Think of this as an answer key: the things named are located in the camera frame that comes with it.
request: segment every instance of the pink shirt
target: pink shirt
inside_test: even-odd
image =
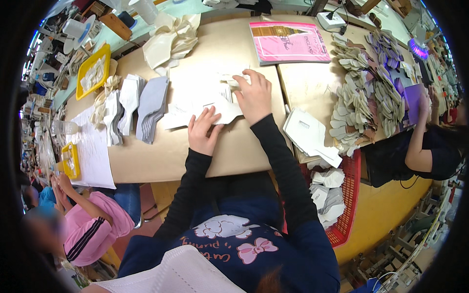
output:
[[[78,204],[68,211],[65,215],[68,235],[64,248],[68,261],[75,266],[97,261],[118,237],[127,235],[135,226],[129,214],[101,192],[91,192],[89,201],[113,218],[113,226],[102,217],[92,218]]]

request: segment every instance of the notebook cover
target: notebook cover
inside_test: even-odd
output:
[[[261,65],[289,62],[329,63],[331,58],[316,25],[311,23],[249,23]]]

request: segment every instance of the thread spool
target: thread spool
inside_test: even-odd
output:
[[[85,30],[86,24],[76,21],[75,19],[69,19],[62,31],[69,36],[80,38]]]
[[[118,18],[129,28],[132,29],[137,22],[135,19],[133,19],[130,14],[128,14],[127,11],[122,11],[121,14],[119,14]]]
[[[135,9],[147,25],[153,25],[155,23],[158,9],[151,0],[130,0],[129,6]]]

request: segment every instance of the big ben illustration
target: big ben illustration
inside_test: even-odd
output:
[[[251,28],[252,36],[254,37],[288,37],[293,34],[301,34],[307,31],[292,29],[286,26],[274,25],[274,26],[264,26],[260,28]]]

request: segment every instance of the purple light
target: purple light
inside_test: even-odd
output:
[[[408,45],[412,49],[412,53],[414,53],[415,56],[422,60],[427,60],[427,50],[424,47],[419,46],[414,39],[410,39]]]

